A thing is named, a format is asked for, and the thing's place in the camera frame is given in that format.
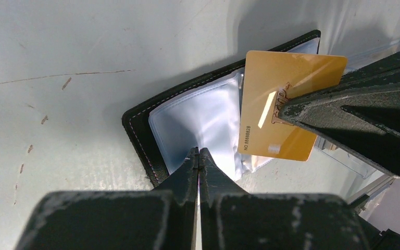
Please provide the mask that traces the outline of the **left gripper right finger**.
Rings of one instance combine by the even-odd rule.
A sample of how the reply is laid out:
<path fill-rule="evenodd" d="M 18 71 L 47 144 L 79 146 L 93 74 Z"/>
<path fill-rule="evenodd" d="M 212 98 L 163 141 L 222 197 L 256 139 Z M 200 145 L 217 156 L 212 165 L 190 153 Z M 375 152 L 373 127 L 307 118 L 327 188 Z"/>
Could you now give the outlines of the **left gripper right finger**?
<path fill-rule="evenodd" d="M 203 249 L 368 249 L 354 211 L 332 194 L 250 194 L 199 152 Z"/>

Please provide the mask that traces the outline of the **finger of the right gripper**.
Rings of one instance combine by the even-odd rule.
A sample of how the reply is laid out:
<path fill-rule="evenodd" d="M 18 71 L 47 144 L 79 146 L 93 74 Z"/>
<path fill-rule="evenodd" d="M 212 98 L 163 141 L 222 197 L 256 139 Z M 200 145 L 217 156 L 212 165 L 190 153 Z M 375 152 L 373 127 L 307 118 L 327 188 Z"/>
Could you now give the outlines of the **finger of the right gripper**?
<path fill-rule="evenodd" d="M 279 117 L 400 178 L 400 51 L 291 99 Z"/>

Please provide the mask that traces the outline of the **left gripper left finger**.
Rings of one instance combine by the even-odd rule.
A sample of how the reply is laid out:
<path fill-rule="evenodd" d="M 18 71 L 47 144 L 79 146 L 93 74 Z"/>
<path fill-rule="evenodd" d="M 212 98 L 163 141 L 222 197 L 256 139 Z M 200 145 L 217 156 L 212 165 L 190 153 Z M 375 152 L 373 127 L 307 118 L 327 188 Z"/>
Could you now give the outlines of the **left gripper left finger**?
<path fill-rule="evenodd" d="M 17 249 L 194 249 L 199 150 L 150 191 L 57 191 L 35 206 Z"/>

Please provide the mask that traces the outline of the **clear plastic card tray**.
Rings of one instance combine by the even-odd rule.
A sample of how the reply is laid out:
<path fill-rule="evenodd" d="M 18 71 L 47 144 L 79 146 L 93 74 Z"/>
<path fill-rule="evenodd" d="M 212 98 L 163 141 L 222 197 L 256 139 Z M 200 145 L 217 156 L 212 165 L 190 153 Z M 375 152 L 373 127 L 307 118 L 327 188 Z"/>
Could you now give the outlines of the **clear plastic card tray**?
<path fill-rule="evenodd" d="M 375 63 L 376 61 L 391 56 L 399 51 L 400 39 L 393 40 L 389 45 L 379 46 L 353 55 L 348 58 L 348 64 L 344 70 L 344 74 L 348 74 L 369 64 Z M 349 168 L 362 179 L 369 178 L 376 171 L 376 168 L 370 166 L 363 160 L 353 156 L 352 154 L 346 152 L 345 150 L 320 136 L 318 136 L 315 141 L 314 149 L 324 153 L 336 163 Z"/>

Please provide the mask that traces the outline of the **black card holder wallet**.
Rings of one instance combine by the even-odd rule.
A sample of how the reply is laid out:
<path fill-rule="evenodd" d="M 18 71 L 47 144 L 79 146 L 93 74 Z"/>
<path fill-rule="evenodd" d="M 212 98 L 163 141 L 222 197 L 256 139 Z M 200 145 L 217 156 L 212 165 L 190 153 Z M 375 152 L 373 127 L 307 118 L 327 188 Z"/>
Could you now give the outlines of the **black card holder wallet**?
<path fill-rule="evenodd" d="M 174 173 L 193 147 L 207 148 L 232 180 L 269 157 L 240 154 L 245 60 L 178 84 L 127 110 L 122 125 L 153 186 Z"/>

